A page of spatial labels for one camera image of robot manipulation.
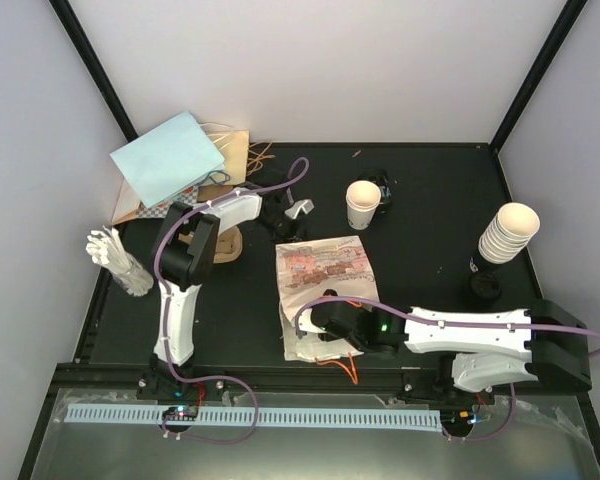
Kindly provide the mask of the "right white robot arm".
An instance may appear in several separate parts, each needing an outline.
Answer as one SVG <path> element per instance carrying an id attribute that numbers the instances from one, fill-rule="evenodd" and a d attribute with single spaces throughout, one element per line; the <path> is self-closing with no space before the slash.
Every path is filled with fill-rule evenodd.
<path id="1" fill-rule="evenodd" d="M 537 382 L 558 393 L 592 387 L 588 339 L 576 317 L 548 300 L 495 313 L 400 311 L 358 297 L 324 296 L 304 307 L 298 333 L 345 340 L 366 354 L 404 346 L 414 354 L 452 354 L 451 367 L 434 379 L 437 396 L 459 402 L 488 387 Z"/>

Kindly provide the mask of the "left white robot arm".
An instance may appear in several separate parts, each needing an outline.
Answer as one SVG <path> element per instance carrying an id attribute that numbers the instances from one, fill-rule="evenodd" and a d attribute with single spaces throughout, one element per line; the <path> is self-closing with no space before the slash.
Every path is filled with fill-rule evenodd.
<path id="1" fill-rule="evenodd" d="M 279 240 L 298 240 L 305 232 L 304 217 L 313 208 L 309 199 L 291 202 L 283 192 L 246 188 L 194 206 L 174 202 L 169 207 L 154 247 L 154 275 L 161 295 L 154 354 L 172 364 L 159 378 L 159 386 L 171 398 L 185 398 L 194 388 L 193 372 L 182 365 L 194 353 L 197 298 L 212 272 L 218 238 L 244 222 L 257 220 Z"/>

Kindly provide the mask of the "cream bear paper bag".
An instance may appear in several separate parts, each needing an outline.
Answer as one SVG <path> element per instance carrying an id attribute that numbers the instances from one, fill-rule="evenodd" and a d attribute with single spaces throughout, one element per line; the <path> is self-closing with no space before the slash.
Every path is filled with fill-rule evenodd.
<path id="1" fill-rule="evenodd" d="M 357 385 L 354 358 L 361 351 L 345 340 L 321 340 L 323 330 L 310 319 L 316 309 L 303 306 L 325 295 L 379 299 L 375 274 L 360 237 L 278 244 L 275 264 L 284 359 L 337 366 Z"/>

